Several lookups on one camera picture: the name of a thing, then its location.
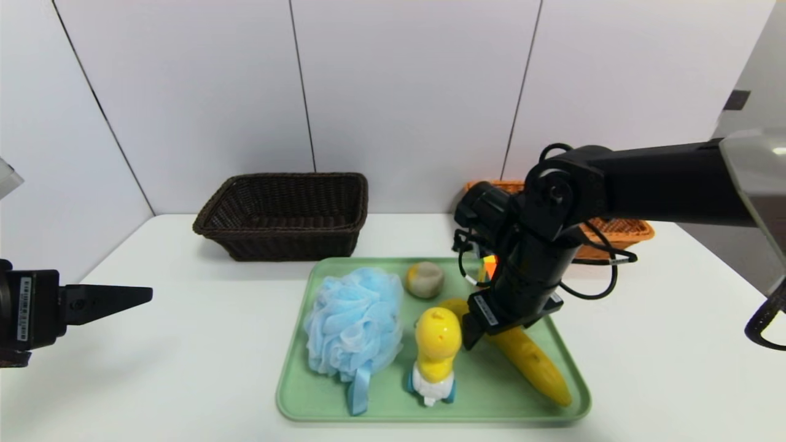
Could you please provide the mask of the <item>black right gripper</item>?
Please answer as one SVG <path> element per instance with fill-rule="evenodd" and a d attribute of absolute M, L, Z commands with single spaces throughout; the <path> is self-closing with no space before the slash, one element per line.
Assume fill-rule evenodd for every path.
<path fill-rule="evenodd" d="M 489 279 L 477 280 L 480 291 L 470 297 L 470 311 L 461 317 L 465 350 L 471 351 L 485 333 L 529 328 L 562 308 L 556 289 L 564 274 L 564 248 L 522 242 L 503 254 L 473 242 L 467 249 L 496 257 L 497 268 Z"/>

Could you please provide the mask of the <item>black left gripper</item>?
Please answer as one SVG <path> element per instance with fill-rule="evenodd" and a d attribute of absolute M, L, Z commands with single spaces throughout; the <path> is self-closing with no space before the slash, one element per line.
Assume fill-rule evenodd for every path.
<path fill-rule="evenodd" d="M 12 269 L 1 263 L 1 344 L 31 351 L 56 342 L 67 325 L 84 325 L 146 304 L 150 287 L 117 285 L 60 286 L 55 269 Z"/>

